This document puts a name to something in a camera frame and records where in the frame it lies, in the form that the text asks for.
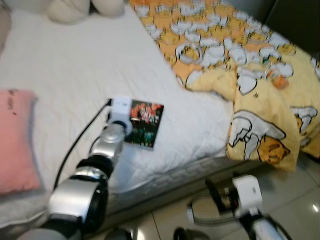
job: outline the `bedsheet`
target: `bedsheet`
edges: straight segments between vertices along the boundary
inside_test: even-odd
[[[0,87],[31,89],[31,138],[42,187],[0,198],[0,227],[35,218],[45,210],[68,148],[107,98],[129,96],[164,104],[153,151],[126,144],[109,181],[111,193],[138,188],[204,156],[224,156],[233,105],[216,94],[185,91],[139,18],[97,14],[71,26],[22,10],[0,59]],[[71,154],[62,179],[87,156],[104,126],[101,115]]]
[[[234,102],[227,155],[294,171],[320,158],[320,64],[219,0],[130,0],[180,84]]]

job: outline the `tile floor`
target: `tile floor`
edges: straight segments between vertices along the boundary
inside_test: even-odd
[[[264,211],[282,224],[294,240],[320,239],[320,166],[317,163],[301,155],[294,173],[262,167],[253,170],[251,174],[258,178]],[[191,198],[156,209],[121,227],[130,230],[134,240],[172,240],[177,227],[192,229],[194,234],[199,231],[204,235],[195,240],[249,239],[237,222],[214,227],[190,224],[186,204]],[[217,216],[217,209],[210,200],[203,200],[194,208],[203,217]],[[104,240],[105,235],[103,232],[89,240]]]

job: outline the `pink pillow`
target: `pink pillow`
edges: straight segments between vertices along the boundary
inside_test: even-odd
[[[35,98],[28,90],[0,90],[0,195],[40,186],[28,136]]]

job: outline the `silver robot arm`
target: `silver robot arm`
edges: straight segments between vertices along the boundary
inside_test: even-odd
[[[88,158],[52,193],[48,220],[18,240],[81,240],[103,223],[108,203],[108,180],[122,151],[126,135],[132,131],[130,98],[112,100],[108,126],[92,146]]]

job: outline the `book cover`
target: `book cover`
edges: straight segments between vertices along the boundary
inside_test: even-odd
[[[132,133],[125,141],[153,148],[163,111],[161,104],[133,100],[130,113]]]

